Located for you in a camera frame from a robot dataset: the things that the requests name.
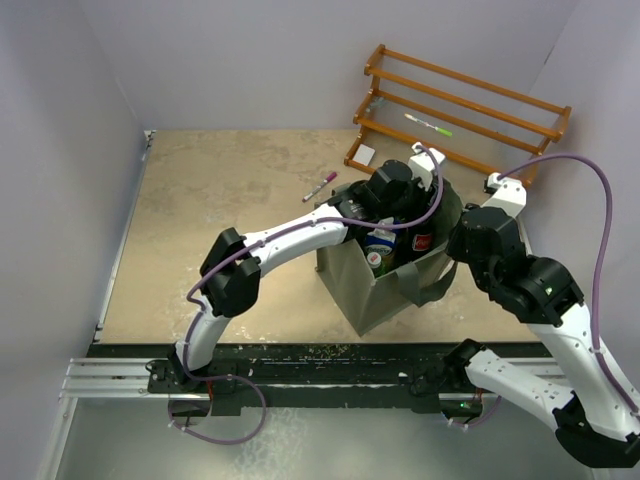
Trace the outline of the green canvas bag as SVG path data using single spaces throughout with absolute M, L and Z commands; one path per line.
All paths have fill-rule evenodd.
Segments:
M 375 277 L 357 242 L 316 251 L 316 271 L 334 302 L 360 336 L 410 306 L 441 300 L 456 276 L 458 263 L 447 254 L 449 232 L 463 205 L 449 181 L 431 219 L 434 247 L 422 257 Z

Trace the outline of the glass cola bottle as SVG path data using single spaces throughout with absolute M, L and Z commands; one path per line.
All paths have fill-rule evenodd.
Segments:
M 433 228 L 428 225 L 405 229 L 400 236 L 398 260 L 401 264 L 413 262 L 426 255 L 432 248 Z

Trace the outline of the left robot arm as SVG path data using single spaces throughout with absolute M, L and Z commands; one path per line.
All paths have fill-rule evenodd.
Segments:
M 194 392 L 209 381 L 206 371 L 232 319 L 258 300 L 261 280 L 300 256 L 373 233 L 423 227 L 444 196 L 444 155 L 427 149 L 406 163 L 388 160 L 371 177 L 333 194 L 310 213 L 257 232 L 222 231 L 203 261 L 186 300 L 197 313 L 174 346 L 171 381 Z

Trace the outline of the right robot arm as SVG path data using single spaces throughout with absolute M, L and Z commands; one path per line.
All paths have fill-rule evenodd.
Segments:
M 498 207 L 465 211 L 449 256 L 469 266 L 476 286 L 543 343 L 567 384 L 542 379 L 471 339 L 444 359 L 456 391 L 489 390 L 547 425 L 577 461 L 594 469 L 639 462 L 639 393 L 590 330 L 584 295 L 560 262 L 526 252 L 516 220 Z

